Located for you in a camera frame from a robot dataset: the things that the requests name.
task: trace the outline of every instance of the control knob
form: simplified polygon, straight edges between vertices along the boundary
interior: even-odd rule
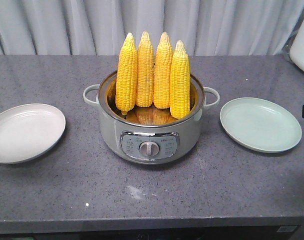
[[[160,147],[156,142],[145,141],[140,145],[140,153],[146,157],[152,157],[158,154]]]

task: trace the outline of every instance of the control panel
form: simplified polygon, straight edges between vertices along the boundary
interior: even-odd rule
[[[169,158],[177,150],[178,133],[143,133],[125,131],[121,135],[121,148],[132,158],[158,160]]]

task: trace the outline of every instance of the gray countertop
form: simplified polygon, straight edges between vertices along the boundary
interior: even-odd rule
[[[117,56],[0,55],[0,112],[44,103],[66,117],[46,154],[0,164],[0,234],[304,224],[304,73],[282,56],[192,57],[192,73],[221,95],[197,145],[156,166],[115,155],[83,90],[117,68]],[[303,131],[292,150],[267,154],[227,136],[220,108],[240,97],[275,102]]]

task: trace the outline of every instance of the curtain fold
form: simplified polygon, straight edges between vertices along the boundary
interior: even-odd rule
[[[304,0],[0,0],[0,54],[118,55],[162,32],[189,55],[276,55]]]

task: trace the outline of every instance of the yellow corn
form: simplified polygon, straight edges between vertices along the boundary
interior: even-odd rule
[[[116,107],[122,115],[134,108],[137,89],[137,52],[132,33],[125,38],[120,52],[116,78]]]
[[[154,49],[147,31],[144,31],[137,51],[138,78],[136,105],[149,107],[153,103]]]
[[[162,33],[157,46],[154,70],[153,102],[158,109],[170,107],[170,72],[173,48],[166,32]]]
[[[178,40],[175,46],[170,76],[170,108],[176,119],[190,112],[190,61],[185,46]]]

